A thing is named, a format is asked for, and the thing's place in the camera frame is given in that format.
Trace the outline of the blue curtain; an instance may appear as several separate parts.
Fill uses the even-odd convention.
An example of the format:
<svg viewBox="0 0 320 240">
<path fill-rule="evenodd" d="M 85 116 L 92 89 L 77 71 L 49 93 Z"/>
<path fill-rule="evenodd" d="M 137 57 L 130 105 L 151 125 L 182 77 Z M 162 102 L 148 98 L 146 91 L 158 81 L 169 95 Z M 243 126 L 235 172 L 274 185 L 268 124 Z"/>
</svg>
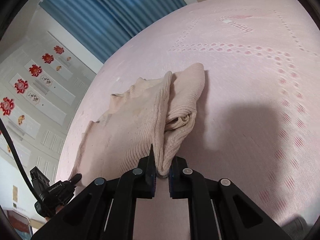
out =
<svg viewBox="0 0 320 240">
<path fill-rule="evenodd" d="M 184 0 L 42 0 L 40 7 L 100 62 Z"/>
</svg>

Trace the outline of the beige knitted sweater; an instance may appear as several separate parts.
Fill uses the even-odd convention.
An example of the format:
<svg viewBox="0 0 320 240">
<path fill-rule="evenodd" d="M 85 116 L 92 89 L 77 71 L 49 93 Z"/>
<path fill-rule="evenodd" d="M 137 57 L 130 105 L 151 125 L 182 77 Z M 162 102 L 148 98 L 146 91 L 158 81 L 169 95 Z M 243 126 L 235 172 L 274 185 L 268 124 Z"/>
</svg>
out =
<svg viewBox="0 0 320 240">
<path fill-rule="evenodd" d="M 195 63 L 160 79 L 140 78 L 125 93 L 112 94 L 108 110 L 83 133 L 71 174 L 82 175 L 81 186 L 98 177 L 111 180 L 153 152 L 156 174 L 166 177 L 195 125 L 204 85 L 204 67 Z"/>
</svg>

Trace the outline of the white wardrobe with red flowers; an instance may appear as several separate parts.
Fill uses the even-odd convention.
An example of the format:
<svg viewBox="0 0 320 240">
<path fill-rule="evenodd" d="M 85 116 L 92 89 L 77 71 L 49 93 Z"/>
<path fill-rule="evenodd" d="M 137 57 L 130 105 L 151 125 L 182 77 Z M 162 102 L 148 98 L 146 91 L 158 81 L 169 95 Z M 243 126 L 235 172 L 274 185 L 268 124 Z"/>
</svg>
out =
<svg viewBox="0 0 320 240">
<path fill-rule="evenodd" d="M 1 61 L 1 118 L 26 171 L 54 181 L 68 130 L 95 73 L 51 33 Z"/>
</svg>

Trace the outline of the pink patterned bed cover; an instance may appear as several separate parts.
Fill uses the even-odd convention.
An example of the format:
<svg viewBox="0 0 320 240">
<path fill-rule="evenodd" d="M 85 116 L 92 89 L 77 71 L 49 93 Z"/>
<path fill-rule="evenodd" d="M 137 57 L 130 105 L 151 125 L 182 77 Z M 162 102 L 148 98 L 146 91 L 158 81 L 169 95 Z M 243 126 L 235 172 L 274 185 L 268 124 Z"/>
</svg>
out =
<svg viewBox="0 0 320 240">
<path fill-rule="evenodd" d="M 208 0 L 154 23 L 104 64 L 68 132 L 57 179 L 108 97 L 139 77 L 199 62 L 206 71 L 196 125 L 180 154 L 227 177 L 278 222 L 319 213 L 319 30 L 296 0 Z"/>
</svg>

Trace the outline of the grey trouser leg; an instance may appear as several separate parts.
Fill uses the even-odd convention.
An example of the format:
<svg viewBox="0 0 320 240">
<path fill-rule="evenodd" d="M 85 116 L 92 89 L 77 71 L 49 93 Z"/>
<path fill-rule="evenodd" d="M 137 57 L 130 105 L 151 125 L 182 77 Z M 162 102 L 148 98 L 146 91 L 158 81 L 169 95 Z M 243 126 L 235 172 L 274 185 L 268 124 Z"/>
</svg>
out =
<svg viewBox="0 0 320 240">
<path fill-rule="evenodd" d="M 303 238 L 309 231 L 309 226 L 303 217 L 296 217 L 294 220 L 285 224 L 282 229 L 292 238 Z"/>
</svg>

